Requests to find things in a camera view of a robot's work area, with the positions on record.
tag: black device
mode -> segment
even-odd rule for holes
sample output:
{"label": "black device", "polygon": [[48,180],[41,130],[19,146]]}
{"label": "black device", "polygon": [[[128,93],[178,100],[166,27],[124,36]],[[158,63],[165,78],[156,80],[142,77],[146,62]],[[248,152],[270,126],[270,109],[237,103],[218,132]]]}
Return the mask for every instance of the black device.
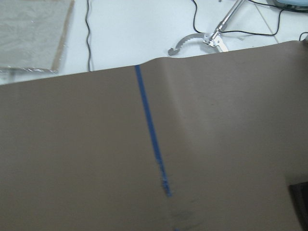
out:
{"label": "black device", "polygon": [[308,231],[308,182],[290,185],[290,191],[299,221]]}

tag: metal rod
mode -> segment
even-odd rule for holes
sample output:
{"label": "metal rod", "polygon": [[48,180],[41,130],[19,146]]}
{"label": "metal rod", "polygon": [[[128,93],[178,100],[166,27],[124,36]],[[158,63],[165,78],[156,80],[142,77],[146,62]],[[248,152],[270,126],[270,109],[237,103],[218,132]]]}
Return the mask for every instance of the metal rod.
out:
{"label": "metal rod", "polygon": [[233,14],[237,11],[237,9],[241,6],[241,4],[244,1],[245,0],[237,0],[235,2],[235,4],[232,6],[232,8],[227,13],[227,15],[223,18],[223,20],[216,27],[215,32],[211,36],[210,40],[216,38],[216,36],[219,35],[222,32],[222,30],[226,27],[226,23],[229,21],[229,19],[233,16]]}

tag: blue tape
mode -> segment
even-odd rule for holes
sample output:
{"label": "blue tape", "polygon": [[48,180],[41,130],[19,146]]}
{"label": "blue tape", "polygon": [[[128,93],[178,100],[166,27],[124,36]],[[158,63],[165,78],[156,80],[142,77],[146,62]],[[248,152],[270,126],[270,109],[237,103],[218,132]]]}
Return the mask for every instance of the blue tape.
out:
{"label": "blue tape", "polygon": [[159,164],[160,171],[161,171],[161,174],[162,174],[163,187],[166,191],[167,196],[172,196],[172,193],[171,193],[171,190],[170,190],[170,187],[169,187],[167,174],[166,174],[165,167],[164,167],[164,162],[163,162],[160,150],[159,150],[159,145],[158,145],[158,141],[157,141],[157,137],[156,137],[156,133],[155,133],[155,128],[154,128],[154,124],[153,124],[153,120],[152,120],[152,116],[151,116],[151,112],[150,112],[148,99],[146,97],[146,92],[145,92],[145,87],[144,87],[144,84],[143,84],[140,66],[136,65],[135,70],[136,70],[137,81],[138,81],[139,90],[140,90],[140,94],[141,94],[141,99],[142,99],[142,103],[143,103],[143,108],[144,108],[144,112],[145,112],[145,117],[146,117],[146,121],[148,123],[148,129],[149,129],[150,136],[151,136],[154,154],[155,154],[156,161]]}

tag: teal object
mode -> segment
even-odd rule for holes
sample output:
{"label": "teal object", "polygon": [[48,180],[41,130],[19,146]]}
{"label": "teal object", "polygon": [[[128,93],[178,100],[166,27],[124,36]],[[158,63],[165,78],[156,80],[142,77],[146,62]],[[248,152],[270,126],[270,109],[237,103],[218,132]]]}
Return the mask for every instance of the teal object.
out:
{"label": "teal object", "polygon": [[294,6],[308,6],[308,0],[276,0],[282,4],[294,5]]}

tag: white table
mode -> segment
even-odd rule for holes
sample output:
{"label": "white table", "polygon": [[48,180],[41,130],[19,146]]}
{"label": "white table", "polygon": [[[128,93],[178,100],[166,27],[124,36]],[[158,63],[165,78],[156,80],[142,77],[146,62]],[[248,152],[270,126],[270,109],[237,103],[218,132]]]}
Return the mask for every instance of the white table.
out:
{"label": "white table", "polygon": [[[196,0],[196,27],[212,32],[235,0]],[[92,70],[136,65],[168,56],[185,35],[194,33],[194,4],[191,0],[90,0]],[[86,0],[76,0],[59,72],[1,74],[0,84],[68,75],[87,71],[88,49],[85,24]],[[227,30],[273,33],[279,10],[244,2],[229,22]],[[308,13],[283,12],[279,33],[274,37],[229,33],[222,38],[230,51],[298,40],[308,31]],[[174,58],[215,52],[200,39],[188,41]]]}

